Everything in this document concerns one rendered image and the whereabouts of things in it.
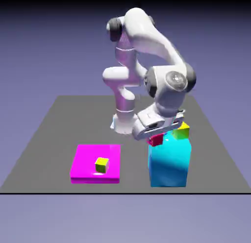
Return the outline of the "large cyan box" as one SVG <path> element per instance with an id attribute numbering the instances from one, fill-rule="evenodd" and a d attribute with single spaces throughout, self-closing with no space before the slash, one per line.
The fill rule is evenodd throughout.
<path id="1" fill-rule="evenodd" d="M 152 187 L 185 187 L 192 146 L 189 138 L 177 140 L 173 130 L 163 136 L 163 144 L 148 149 L 148 169 Z"/>

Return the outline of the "large magenta box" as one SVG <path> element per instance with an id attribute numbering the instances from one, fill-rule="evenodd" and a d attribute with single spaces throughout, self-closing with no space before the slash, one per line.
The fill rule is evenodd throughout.
<path id="1" fill-rule="evenodd" d="M 78 145 L 70 170 L 72 184 L 118 184 L 120 182 L 120 145 Z M 96 172 L 95 162 L 108 158 L 106 173 Z"/>

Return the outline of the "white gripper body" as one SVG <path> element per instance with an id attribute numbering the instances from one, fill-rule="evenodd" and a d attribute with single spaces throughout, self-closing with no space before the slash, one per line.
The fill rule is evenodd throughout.
<path id="1" fill-rule="evenodd" d="M 181 110 L 174 117 L 165 118 L 154 111 L 141 111 L 137 114 L 132 135 L 134 139 L 142 140 L 180 128 L 184 119 L 184 113 L 185 110 Z"/>

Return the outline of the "small yellow cube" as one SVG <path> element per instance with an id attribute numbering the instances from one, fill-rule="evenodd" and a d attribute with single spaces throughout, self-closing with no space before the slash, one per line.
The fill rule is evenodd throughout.
<path id="1" fill-rule="evenodd" d="M 95 162 L 95 169 L 96 172 L 99 173 L 106 173 L 109 165 L 109 159 L 108 158 L 102 158 L 99 157 Z"/>
<path id="2" fill-rule="evenodd" d="M 189 133 L 190 133 L 190 126 L 183 121 L 178 129 L 173 130 L 173 137 L 177 140 L 188 139 Z"/>

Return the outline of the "small red cube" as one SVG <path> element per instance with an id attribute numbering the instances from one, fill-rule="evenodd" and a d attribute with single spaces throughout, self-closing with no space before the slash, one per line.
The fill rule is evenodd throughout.
<path id="1" fill-rule="evenodd" d="M 148 140 L 148 144 L 151 145 L 152 147 L 162 145 L 163 144 L 163 136 L 164 136 L 164 134 L 158 134 L 158 135 L 151 136 Z"/>

